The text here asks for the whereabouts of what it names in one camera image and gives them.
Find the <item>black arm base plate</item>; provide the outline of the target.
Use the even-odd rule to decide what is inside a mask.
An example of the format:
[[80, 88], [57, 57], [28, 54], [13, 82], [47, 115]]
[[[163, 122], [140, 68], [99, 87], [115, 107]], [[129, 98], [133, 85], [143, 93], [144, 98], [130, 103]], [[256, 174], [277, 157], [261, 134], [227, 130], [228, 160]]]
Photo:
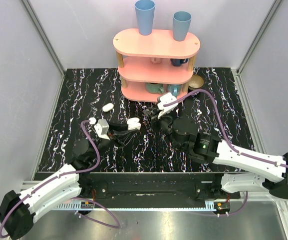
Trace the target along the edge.
[[121, 172], [86, 173], [77, 182], [81, 188], [76, 196], [108, 199], [115, 196], [180, 196], [194, 200], [237, 200], [239, 192], [226, 193], [221, 189], [222, 173], [212, 172]]

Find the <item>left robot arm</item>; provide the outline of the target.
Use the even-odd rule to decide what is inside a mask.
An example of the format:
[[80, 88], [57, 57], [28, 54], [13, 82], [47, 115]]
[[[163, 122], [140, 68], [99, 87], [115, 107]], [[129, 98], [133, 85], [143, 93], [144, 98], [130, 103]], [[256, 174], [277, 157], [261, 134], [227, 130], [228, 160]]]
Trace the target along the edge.
[[72, 157], [57, 172], [40, 183], [16, 193], [6, 193], [0, 204], [0, 238], [20, 239], [42, 216], [59, 204], [93, 194], [90, 172], [101, 162], [100, 151], [111, 145], [126, 146], [139, 132], [139, 118], [125, 124], [91, 118], [81, 123], [86, 138], [74, 142]]

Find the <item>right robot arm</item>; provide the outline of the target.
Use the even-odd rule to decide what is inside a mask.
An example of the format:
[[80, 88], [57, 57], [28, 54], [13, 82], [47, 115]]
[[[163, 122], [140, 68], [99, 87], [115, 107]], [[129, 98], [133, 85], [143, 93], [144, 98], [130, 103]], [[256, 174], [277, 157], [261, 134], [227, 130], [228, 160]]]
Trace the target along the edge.
[[173, 118], [157, 107], [150, 107], [143, 113], [149, 124], [159, 127], [172, 147], [184, 152], [192, 162], [244, 170], [243, 173], [222, 174], [210, 187], [214, 197], [248, 191], [268, 192], [288, 200], [288, 153], [269, 155], [232, 145], [217, 136], [198, 132], [196, 123], [190, 118]]

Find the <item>white earbuds charging case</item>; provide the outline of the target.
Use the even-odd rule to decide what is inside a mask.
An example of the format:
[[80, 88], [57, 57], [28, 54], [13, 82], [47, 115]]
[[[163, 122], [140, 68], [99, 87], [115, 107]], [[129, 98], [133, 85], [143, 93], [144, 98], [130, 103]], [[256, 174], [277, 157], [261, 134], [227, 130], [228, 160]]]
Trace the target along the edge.
[[127, 120], [127, 129], [128, 130], [140, 130], [141, 128], [141, 123], [140, 123], [140, 119], [137, 117], [132, 117], [130, 119]]

